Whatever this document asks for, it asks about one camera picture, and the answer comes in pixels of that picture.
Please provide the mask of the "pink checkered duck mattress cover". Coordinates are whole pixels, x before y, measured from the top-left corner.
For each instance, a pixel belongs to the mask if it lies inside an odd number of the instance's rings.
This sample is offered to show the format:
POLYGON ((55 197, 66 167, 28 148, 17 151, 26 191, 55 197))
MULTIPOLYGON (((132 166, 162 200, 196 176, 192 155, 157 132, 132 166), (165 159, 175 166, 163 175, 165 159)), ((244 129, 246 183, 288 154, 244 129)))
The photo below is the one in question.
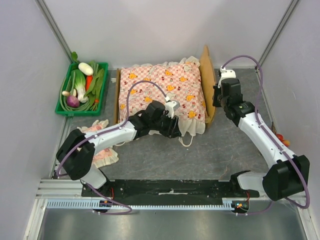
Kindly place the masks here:
POLYGON ((164 104, 166 97, 180 104, 175 115, 183 136, 194 137, 205 132, 206 103, 199 59, 191 56, 180 62, 120 69, 119 122, 146 109, 153 101, 164 104))

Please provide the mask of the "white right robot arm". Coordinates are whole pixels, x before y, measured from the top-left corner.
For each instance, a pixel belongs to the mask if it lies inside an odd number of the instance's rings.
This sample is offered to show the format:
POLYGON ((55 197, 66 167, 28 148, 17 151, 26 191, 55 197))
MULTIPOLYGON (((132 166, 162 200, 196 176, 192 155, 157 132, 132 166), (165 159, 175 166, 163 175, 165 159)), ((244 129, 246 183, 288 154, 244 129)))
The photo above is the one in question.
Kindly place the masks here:
POLYGON ((223 108, 226 117, 244 132, 262 154, 268 172, 244 171, 234 175, 229 191, 235 197, 247 190, 265 193, 272 201, 308 191, 310 162, 288 149, 255 111, 255 106, 243 100, 237 78, 226 78, 214 87, 213 105, 223 108))

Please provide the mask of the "wooden pet bed frame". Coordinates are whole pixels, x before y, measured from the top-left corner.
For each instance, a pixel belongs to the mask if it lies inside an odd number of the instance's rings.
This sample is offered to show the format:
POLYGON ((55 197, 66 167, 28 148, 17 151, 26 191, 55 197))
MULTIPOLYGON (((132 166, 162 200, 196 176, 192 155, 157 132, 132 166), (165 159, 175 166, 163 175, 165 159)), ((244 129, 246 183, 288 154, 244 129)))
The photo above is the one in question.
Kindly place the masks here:
MULTIPOLYGON (((213 66, 210 50, 207 45, 204 45, 202 54, 199 59, 200 76, 201 76, 201 87, 203 91, 204 101, 206 105, 205 112, 205 127, 208 129, 212 125, 215 117, 216 108, 213 106, 214 88, 216 84, 216 73, 213 66)), ((121 69, 116 69, 116 82, 115 82, 115 97, 114 97, 114 108, 113 108, 113 125, 119 123, 119 95, 120 95, 120 78, 121 69)))

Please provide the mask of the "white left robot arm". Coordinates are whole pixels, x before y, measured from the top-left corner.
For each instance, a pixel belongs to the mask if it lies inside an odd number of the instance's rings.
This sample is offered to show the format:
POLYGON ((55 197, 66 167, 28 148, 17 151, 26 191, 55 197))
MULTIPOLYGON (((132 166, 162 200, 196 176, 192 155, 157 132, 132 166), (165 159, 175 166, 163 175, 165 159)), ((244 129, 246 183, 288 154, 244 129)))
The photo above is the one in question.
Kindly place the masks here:
POLYGON ((110 191, 108 178, 93 164, 99 152, 122 142, 131 142, 149 133, 167 138, 181 137, 179 118, 175 111, 180 107, 176 100, 166 103, 153 101, 145 110, 128 117, 119 124, 93 132, 73 130, 56 153, 59 168, 72 180, 81 180, 92 187, 99 197, 110 191))

